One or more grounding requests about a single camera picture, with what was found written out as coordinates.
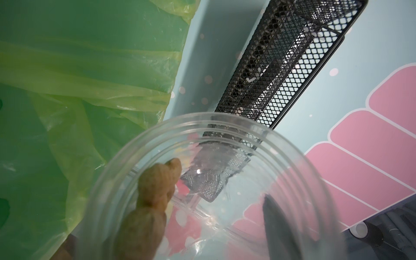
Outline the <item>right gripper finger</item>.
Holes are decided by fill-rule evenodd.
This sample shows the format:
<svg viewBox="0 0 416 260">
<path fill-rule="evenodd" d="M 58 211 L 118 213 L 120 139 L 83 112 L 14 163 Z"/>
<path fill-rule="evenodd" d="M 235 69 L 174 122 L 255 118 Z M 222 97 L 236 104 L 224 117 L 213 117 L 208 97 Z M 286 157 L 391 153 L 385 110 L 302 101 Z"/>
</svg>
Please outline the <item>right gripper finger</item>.
<svg viewBox="0 0 416 260">
<path fill-rule="evenodd" d="M 301 260 L 301 250 L 284 213 L 266 194 L 262 205 L 266 241 L 271 260 Z"/>
</svg>

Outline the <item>peanut jar red lid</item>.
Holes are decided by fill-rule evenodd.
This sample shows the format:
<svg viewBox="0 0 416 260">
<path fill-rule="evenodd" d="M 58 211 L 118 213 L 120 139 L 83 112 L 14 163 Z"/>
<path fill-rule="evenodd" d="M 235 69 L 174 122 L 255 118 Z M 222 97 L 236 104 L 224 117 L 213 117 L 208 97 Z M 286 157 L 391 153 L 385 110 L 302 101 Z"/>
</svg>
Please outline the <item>peanut jar red lid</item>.
<svg viewBox="0 0 416 260">
<path fill-rule="evenodd" d="M 302 152 L 244 117 L 193 113 L 127 143 L 104 168 L 81 224 L 78 260 L 116 258 L 123 220 L 143 196 L 139 178 L 178 158 L 157 260 L 345 260 L 338 213 Z"/>
</svg>

